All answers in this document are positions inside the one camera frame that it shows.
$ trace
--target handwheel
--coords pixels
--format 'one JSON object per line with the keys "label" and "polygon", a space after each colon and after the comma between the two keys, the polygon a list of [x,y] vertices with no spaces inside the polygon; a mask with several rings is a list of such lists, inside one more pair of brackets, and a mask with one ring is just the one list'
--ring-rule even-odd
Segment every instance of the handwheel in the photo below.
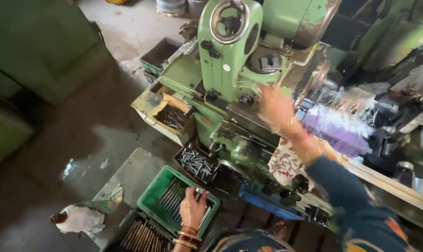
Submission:
{"label": "handwheel", "polygon": [[[223,17],[222,12],[228,8],[237,10],[237,16]],[[218,30],[218,23],[225,26],[227,34]],[[220,2],[213,10],[210,20],[213,38],[221,44],[230,45],[238,42],[249,29],[249,8],[242,0],[227,0]]]}

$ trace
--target woman's arm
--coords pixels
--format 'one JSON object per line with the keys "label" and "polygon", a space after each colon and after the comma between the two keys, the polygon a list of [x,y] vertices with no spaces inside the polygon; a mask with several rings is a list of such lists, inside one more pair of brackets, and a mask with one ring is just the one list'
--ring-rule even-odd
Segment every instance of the woman's arm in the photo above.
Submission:
{"label": "woman's arm", "polygon": [[342,207],[338,239],[344,251],[405,251],[407,238],[386,208],[369,203],[364,186],[342,165],[324,157],[325,149],[295,117],[292,100],[274,88],[261,88],[261,113],[273,129],[289,138],[307,174],[327,193],[333,207]]}
{"label": "woman's arm", "polygon": [[[199,202],[194,199],[196,188],[188,187],[185,190],[185,199],[181,203],[181,217],[183,221],[181,231],[190,235],[197,235],[202,218],[205,215],[206,200],[208,192],[202,194]],[[182,244],[176,243],[173,252],[190,252],[191,249]]]}

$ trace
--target green cabinet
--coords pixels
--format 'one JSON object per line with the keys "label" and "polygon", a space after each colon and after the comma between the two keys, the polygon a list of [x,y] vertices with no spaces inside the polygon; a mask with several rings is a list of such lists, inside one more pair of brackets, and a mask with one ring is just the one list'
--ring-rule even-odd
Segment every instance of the green cabinet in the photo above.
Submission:
{"label": "green cabinet", "polygon": [[19,148],[33,132],[22,118],[0,108],[0,161]]}
{"label": "green cabinet", "polygon": [[0,1],[0,69],[60,103],[111,59],[73,0]]}

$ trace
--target wrist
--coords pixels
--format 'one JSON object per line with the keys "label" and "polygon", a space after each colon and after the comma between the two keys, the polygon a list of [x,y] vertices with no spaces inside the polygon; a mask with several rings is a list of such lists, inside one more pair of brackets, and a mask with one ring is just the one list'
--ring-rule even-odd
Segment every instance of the wrist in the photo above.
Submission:
{"label": "wrist", "polygon": [[301,125],[294,125],[282,130],[282,136],[290,139],[293,142],[305,140],[309,137],[309,133]]}
{"label": "wrist", "polygon": [[196,235],[191,235],[184,231],[179,231],[177,234],[179,235],[177,239],[173,239],[172,241],[176,244],[184,245],[190,249],[197,249],[197,245],[202,242],[202,240]]}
{"label": "wrist", "polygon": [[182,226],[181,231],[190,235],[197,235],[197,232],[198,232],[196,228],[193,228],[190,226]]}

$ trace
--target red bangle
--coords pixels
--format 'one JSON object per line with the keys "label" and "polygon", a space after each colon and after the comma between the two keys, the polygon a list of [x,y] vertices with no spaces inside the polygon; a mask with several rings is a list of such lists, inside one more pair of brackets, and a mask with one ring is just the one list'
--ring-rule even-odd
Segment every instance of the red bangle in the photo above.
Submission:
{"label": "red bangle", "polygon": [[179,240],[184,240],[185,242],[189,242],[189,243],[193,243],[193,244],[197,244],[197,240],[196,239],[193,239],[193,238],[191,238],[191,237],[188,237],[188,236],[186,236],[186,235],[183,235],[183,234],[180,234],[179,235],[179,237],[178,237],[178,239]]}

